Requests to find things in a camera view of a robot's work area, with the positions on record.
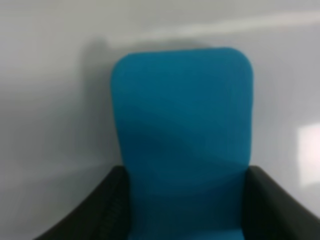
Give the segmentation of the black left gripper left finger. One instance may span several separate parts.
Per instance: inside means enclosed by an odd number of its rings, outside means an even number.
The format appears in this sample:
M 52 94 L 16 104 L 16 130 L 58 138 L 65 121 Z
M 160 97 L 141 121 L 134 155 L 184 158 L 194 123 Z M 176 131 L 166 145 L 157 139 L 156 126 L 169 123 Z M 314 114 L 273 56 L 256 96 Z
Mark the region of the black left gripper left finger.
M 115 166 L 70 214 L 37 240 L 127 240 L 131 229 L 130 183 Z

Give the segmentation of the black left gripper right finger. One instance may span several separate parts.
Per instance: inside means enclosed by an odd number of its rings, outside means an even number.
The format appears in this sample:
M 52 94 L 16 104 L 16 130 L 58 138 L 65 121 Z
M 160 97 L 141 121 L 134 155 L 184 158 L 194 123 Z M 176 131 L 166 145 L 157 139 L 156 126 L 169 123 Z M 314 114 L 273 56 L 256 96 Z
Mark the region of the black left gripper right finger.
M 258 166 L 245 173 L 241 227 L 246 240 L 320 238 L 320 219 Z

